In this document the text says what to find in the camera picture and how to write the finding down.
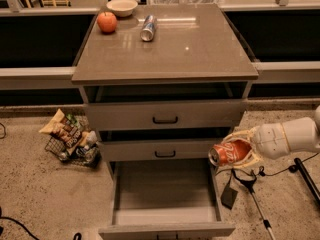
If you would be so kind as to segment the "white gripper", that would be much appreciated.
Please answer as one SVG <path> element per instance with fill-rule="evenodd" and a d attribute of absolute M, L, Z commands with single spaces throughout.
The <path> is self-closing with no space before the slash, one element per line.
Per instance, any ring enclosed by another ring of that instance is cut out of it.
<path fill-rule="evenodd" d="M 281 123 L 263 124 L 248 130 L 241 130 L 227 135 L 222 142 L 242 140 L 252 144 L 254 151 L 261 157 L 278 159 L 290 154 L 289 144 Z M 249 149 L 227 150 L 226 162 L 234 168 L 243 168 L 254 165 L 261 158 Z"/>

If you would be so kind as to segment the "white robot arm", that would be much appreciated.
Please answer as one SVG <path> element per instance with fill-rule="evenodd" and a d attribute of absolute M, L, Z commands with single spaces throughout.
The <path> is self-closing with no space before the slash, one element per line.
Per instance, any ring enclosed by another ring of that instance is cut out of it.
<path fill-rule="evenodd" d="M 249 154 L 235 167 L 251 166 L 263 158 L 278 159 L 295 152 L 320 152 L 320 106 L 314 118 L 304 117 L 282 123 L 262 124 L 229 134 L 223 144 L 242 140 L 251 146 Z"/>

